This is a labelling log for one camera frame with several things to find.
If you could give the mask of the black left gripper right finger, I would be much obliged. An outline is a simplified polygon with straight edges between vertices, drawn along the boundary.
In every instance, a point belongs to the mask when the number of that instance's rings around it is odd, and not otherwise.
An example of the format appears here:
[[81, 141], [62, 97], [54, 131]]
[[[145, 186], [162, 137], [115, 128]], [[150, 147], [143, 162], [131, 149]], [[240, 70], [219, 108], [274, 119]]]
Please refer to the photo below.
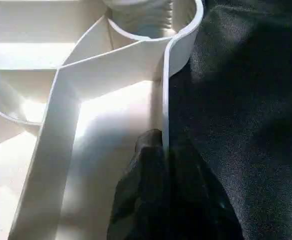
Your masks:
[[229, 197], [191, 141], [176, 142], [169, 156], [171, 234], [175, 240], [241, 240]]

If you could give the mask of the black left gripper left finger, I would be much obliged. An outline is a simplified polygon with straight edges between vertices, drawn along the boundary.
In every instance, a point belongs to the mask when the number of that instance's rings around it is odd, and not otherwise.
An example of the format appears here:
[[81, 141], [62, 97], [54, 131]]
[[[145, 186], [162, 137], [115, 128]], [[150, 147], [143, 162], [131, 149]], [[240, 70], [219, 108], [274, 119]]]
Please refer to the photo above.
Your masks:
[[138, 137], [133, 157], [119, 180], [107, 239], [164, 240], [167, 237], [167, 165], [162, 132]]

